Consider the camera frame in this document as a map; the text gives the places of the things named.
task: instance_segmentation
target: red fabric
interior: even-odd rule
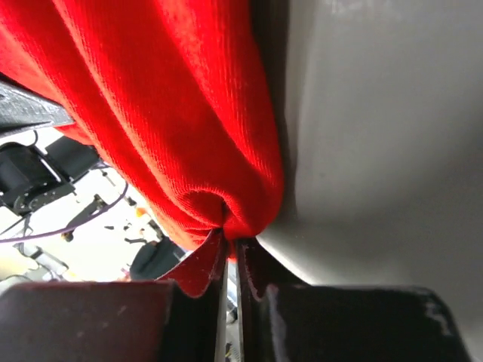
[[[0,2],[0,72],[139,189],[174,241],[256,235],[283,188],[248,0]]]

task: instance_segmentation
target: purple wire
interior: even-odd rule
[[[124,190],[122,190],[122,193],[119,195],[118,198],[116,198],[116,200],[114,202],[112,202],[111,204],[104,207],[98,213],[95,213],[94,215],[88,216],[83,222],[80,222],[77,225],[69,226],[69,227],[66,227],[66,228],[63,228],[63,229],[54,230],[52,232],[44,232],[43,234],[28,235],[28,236],[23,236],[23,237],[20,237],[20,238],[0,239],[0,244],[23,243],[24,241],[46,238],[48,236],[63,234],[65,232],[72,232],[72,231],[76,230],[78,227],[87,224],[88,222],[90,222],[90,221],[94,220],[95,218],[101,216],[103,213],[106,213],[107,211],[111,210],[115,205],[118,204],[118,202],[120,202],[120,200],[122,200],[126,196],[126,193],[128,192],[128,187],[129,187],[129,184],[126,183]]]

